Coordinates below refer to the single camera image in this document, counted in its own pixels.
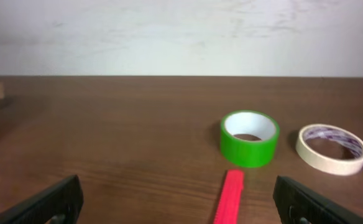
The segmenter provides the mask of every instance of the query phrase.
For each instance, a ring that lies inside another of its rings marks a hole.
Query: masking tape
[[[273,158],[280,129],[277,122],[266,114],[242,110],[226,115],[221,121],[220,149],[226,159],[243,167],[260,167]],[[251,134],[260,141],[234,137]]]
[[[314,138],[335,141],[349,149],[354,158],[342,160],[324,156],[307,145],[306,141]],[[307,164],[329,174],[352,175],[363,167],[363,141],[355,134],[332,125],[311,124],[301,128],[296,151]]]

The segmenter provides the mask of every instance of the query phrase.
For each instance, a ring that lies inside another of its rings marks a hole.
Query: cream-colored tape
[[[326,157],[307,145],[306,141],[323,138],[336,141],[348,148],[354,159],[333,159]],[[300,129],[296,151],[299,156],[315,169],[335,175],[352,175],[363,167],[363,141],[344,129],[327,124],[310,124]]]

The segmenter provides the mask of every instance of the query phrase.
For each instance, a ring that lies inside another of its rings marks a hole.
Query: brown table surface
[[[363,170],[325,174],[294,150],[310,123],[363,140],[363,79],[0,77],[0,212],[78,174],[78,223],[211,223],[225,170],[219,120],[261,111],[278,121],[274,159],[243,169],[238,223],[280,223],[272,194],[289,176],[363,216]]]

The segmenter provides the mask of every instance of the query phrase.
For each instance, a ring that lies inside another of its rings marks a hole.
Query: green tape
[[[273,158],[280,128],[266,114],[242,110],[226,115],[221,121],[220,149],[235,165],[260,167]],[[236,134],[251,134],[261,141],[247,141],[234,137]]]

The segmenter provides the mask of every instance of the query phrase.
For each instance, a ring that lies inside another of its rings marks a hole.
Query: red strip
[[[244,188],[244,173],[240,170],[227,171],[221,198],[214,218],[214,224],[236,224],[241,200],[241,192]]]

